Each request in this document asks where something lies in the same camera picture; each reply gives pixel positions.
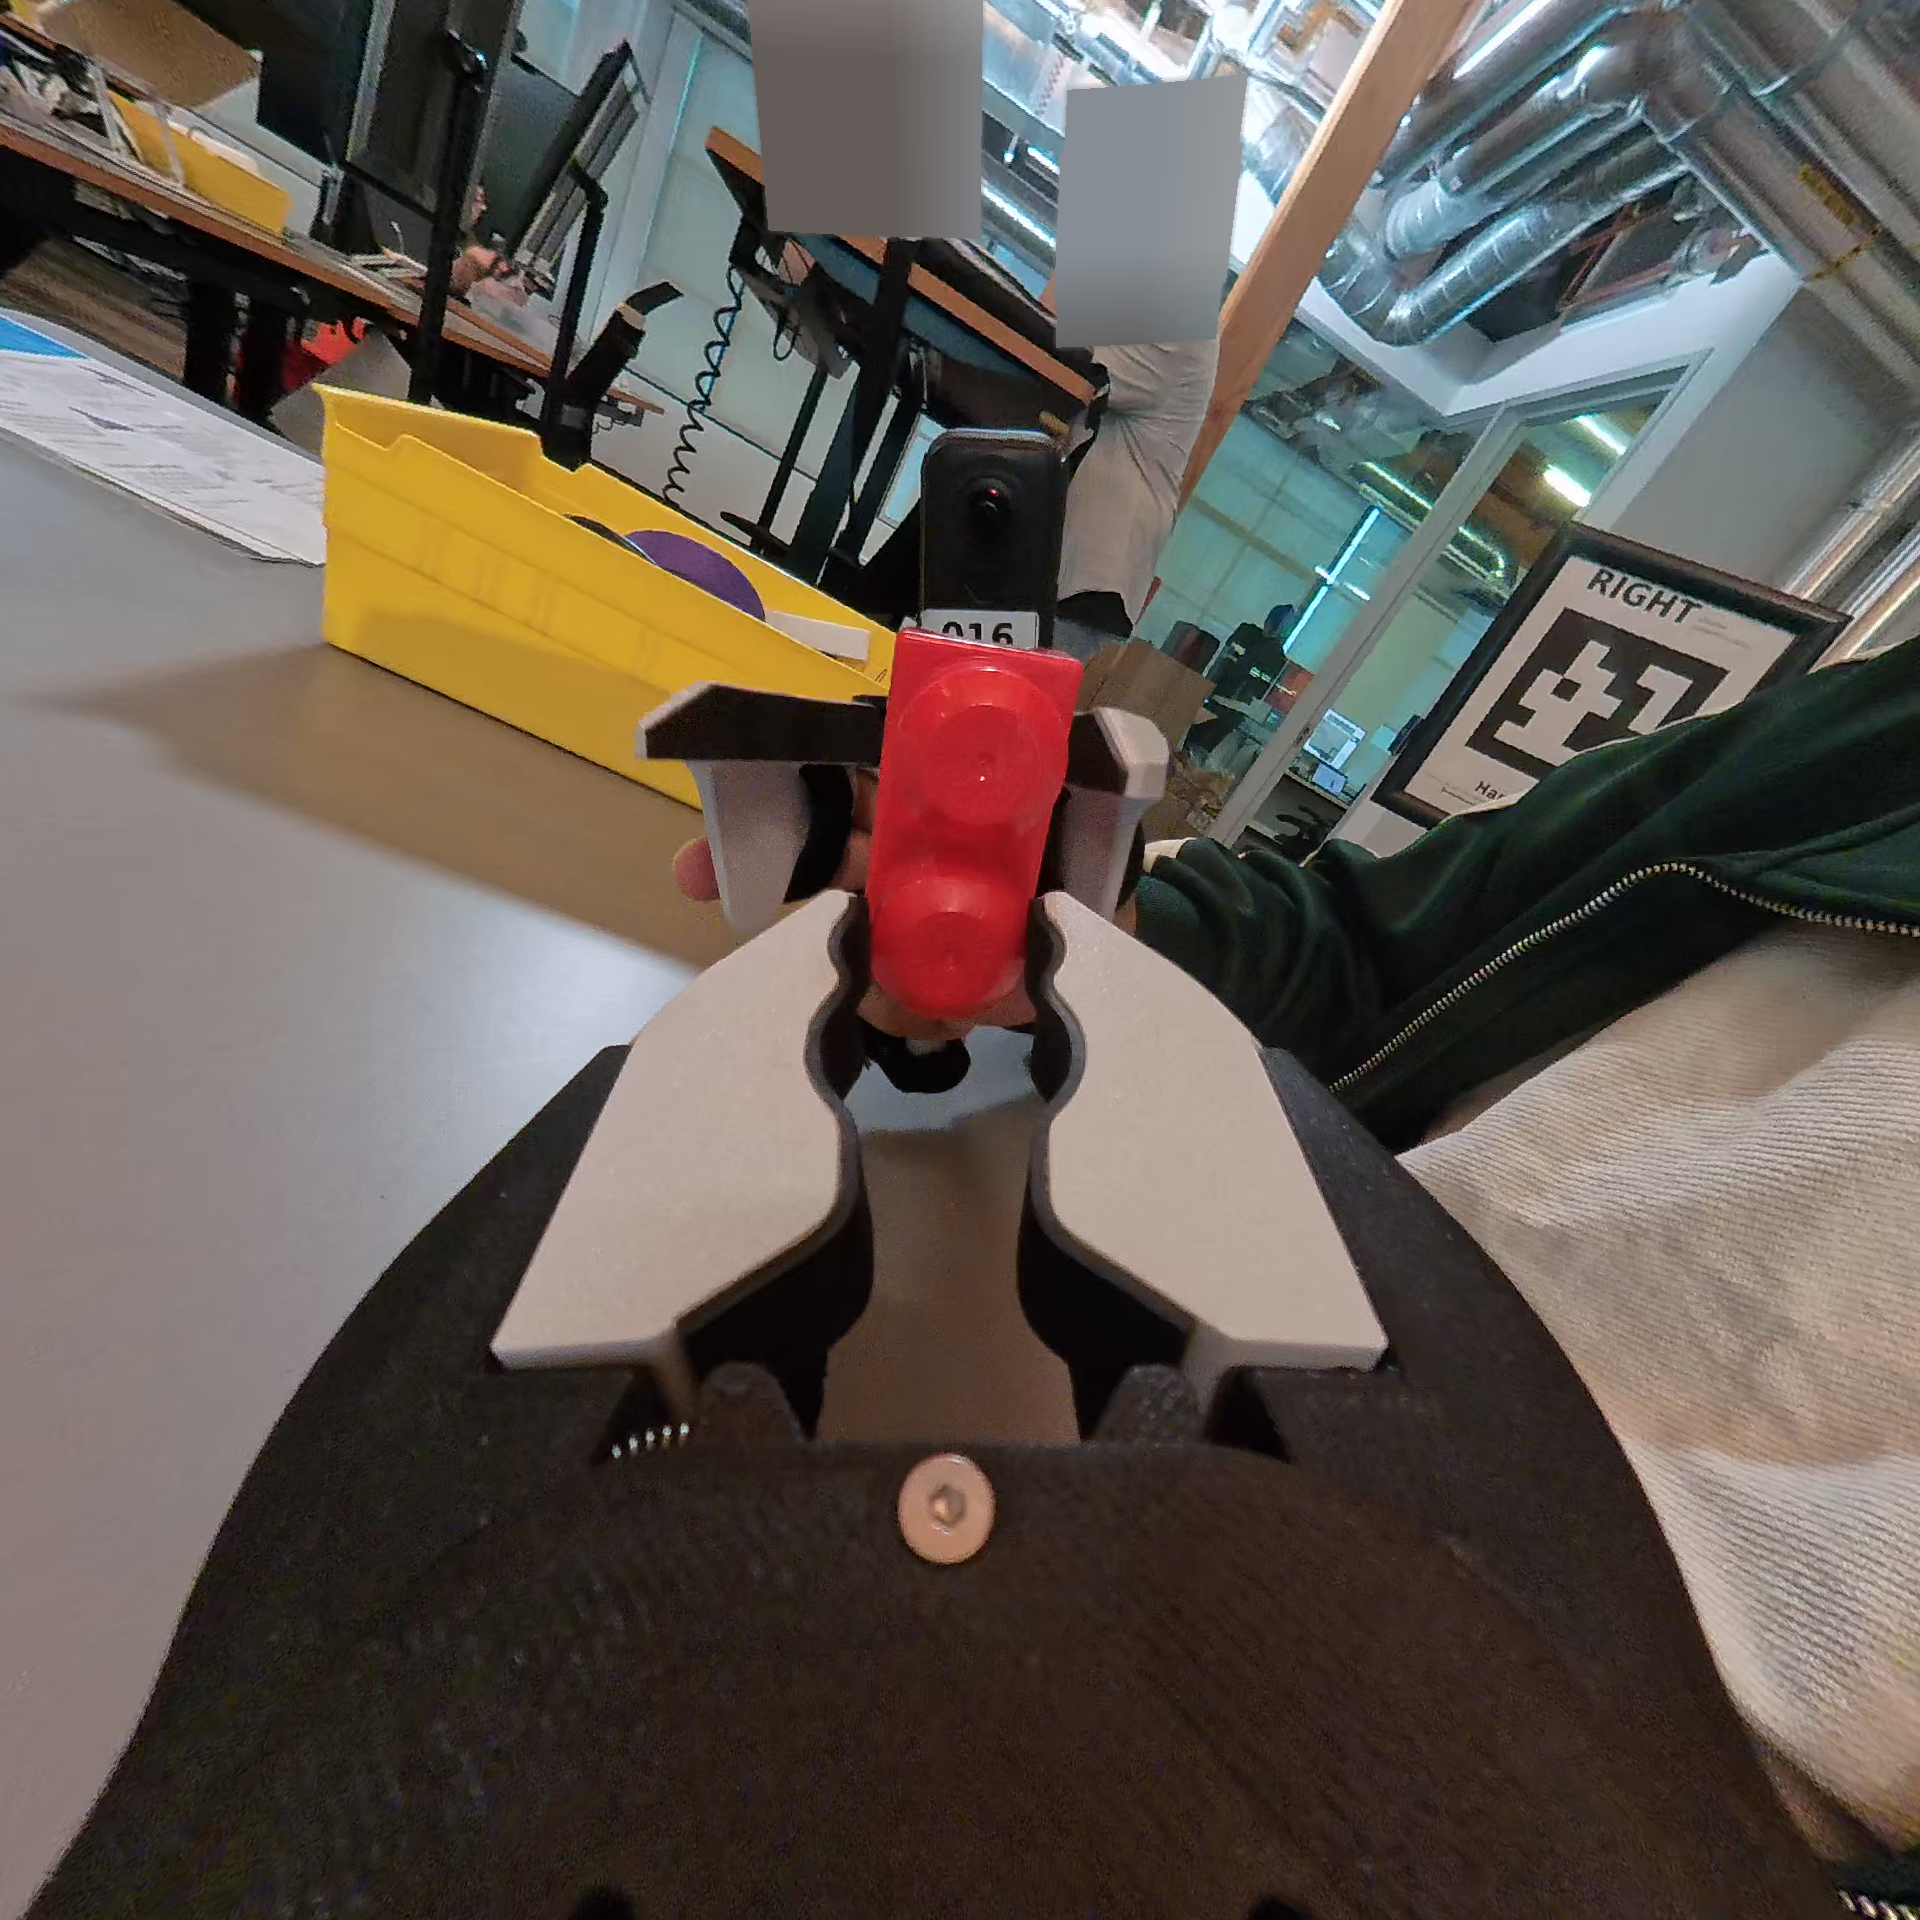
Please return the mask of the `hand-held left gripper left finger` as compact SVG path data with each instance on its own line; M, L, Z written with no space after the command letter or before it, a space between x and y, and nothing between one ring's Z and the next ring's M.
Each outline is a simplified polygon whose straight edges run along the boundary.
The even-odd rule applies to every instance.
M696 1338L852 1221L827 1044L862 933L862 897L823 890L637 1030L491 1334L502 1369L704 1373Z

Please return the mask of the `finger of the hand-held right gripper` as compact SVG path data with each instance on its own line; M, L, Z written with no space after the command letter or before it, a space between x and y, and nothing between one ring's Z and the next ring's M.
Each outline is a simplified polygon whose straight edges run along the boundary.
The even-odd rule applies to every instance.
M1066 774L1066 890L1112 917L1136 831L1166 791L1166 735L1151 718L1092 706L1072 720Z
M819 893L839 863L834 831L852 817L832 776L879 762L886 700L804 697L692 684L637 722L642 760L682 760L704 808L717 903L733 929L766 929Z

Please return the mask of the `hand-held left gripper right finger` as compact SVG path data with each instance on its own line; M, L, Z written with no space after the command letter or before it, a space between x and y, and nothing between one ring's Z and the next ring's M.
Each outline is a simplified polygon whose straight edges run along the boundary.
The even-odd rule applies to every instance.
M1046 1246L1183 1373L1370 1370L1387 1334L1254 1036L1068 893L1040 901L1034 1064L1063 1036L1028 1192Z

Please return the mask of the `red toy brick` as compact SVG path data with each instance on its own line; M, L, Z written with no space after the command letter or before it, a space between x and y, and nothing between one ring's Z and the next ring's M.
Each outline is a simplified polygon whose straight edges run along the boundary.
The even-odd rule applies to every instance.
M904 631L862 890L872 983L907 1015L987 1015L1022 972L1084 670Z

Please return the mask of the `yellow plastic bin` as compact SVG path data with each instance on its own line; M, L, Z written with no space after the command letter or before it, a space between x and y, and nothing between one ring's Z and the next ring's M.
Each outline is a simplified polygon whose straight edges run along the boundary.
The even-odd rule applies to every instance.
M239 151L197 118L166 104L108 87L108 104L132 156L155 176L262 233L287 233L292 193L269 180L250 151Z
M688 769L637 759L637 722L688 684L885 693L896 632L527 426L324 391L322 636L454 704L696 806ZM855 665L736 612L574 525L659 528L724 551L766 609L866 622Z

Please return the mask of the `person's right forearm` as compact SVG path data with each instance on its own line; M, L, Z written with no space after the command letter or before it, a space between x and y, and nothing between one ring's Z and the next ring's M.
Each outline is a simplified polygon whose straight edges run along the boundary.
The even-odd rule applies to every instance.
M1916 922L1916 817L1917 649L1904 640L1576 753L1396 854L1328 842L1296 866L1190 838L1140 878L1136 929L1216 993L1259 1000L1308 966L1402 997L1668 866Z

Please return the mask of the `black standing desk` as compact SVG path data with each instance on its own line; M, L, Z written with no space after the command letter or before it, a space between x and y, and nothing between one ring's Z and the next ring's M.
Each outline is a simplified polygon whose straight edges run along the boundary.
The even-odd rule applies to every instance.
M736 207L730 308L755 304L807 368L759 512L724 512L752 552L811 585L856 570L925 424L1098 426L1104 368L982 249L780 230L756 151L711 128L704 153Z

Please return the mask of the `wooden-top work desk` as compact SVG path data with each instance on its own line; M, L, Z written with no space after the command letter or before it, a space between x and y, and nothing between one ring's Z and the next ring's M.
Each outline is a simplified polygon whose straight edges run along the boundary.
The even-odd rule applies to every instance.
M303 312L414 332L420 297L302 234L262 230L59 128L3 116L5 205L50 230Z

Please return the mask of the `person's right hand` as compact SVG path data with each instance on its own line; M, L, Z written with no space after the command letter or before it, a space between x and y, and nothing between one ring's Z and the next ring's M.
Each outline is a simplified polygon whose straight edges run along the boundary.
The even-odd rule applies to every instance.
M866 889L870 846L872 833L866 826L852 826L832 885L862 893ZM707 838L685 840L672 856L669 876L683 897L692 903L717 901L717 866L712 842ZM856 1013L872 1030L925 1049L964 1040L976 1025L973 1021L941 1021L912 1015L877 985L866 989Z

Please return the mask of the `brown cardboard boxes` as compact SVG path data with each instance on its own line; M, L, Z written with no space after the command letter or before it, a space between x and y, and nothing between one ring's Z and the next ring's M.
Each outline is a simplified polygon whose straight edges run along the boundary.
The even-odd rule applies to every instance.
M1212 690L1210 679L1147 640L1106 640L1084 670L1074 709L1136 713L1154 722L1178 751Z

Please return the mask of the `purple disc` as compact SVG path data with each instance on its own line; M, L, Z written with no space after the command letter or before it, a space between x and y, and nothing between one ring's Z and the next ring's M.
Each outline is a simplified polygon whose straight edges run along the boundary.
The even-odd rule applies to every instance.
M645 528L622 535L622 542L651 565L699 588L708 597L732 605L736 612L766 620L766 604L752 576L724 551L692 535Z

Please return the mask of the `slanted wooden beam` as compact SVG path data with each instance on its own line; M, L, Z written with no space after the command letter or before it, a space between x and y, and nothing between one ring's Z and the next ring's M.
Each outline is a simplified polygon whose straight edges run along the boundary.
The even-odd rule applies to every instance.
M1475 2L1383 5L1221 306L1216 376L1183 468L1181 506L1352 214L1390 136L1477 10Z

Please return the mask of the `person's white knit sweater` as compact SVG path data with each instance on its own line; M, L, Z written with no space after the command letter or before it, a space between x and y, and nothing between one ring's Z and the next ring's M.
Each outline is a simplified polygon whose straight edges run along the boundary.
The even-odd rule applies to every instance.
M1781 921L1403 1168L1518 1285L1830 1858L1916 1848L1916 937Z

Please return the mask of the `silver ventilation ducts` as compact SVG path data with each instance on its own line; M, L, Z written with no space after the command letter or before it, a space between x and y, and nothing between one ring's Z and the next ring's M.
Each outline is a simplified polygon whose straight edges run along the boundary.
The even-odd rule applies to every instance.
M1318 282L1427 344L1628 213L1678 224L1638 281L1768 250L1916 374L1916 5L1510 5L1403 113Z

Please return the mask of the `printed paper sheet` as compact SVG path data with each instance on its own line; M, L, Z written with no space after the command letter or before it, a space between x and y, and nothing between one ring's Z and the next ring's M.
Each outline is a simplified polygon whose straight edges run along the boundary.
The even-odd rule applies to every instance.
M256 559L312 568L326 559L316 460L11 316L3 318L3 434Z

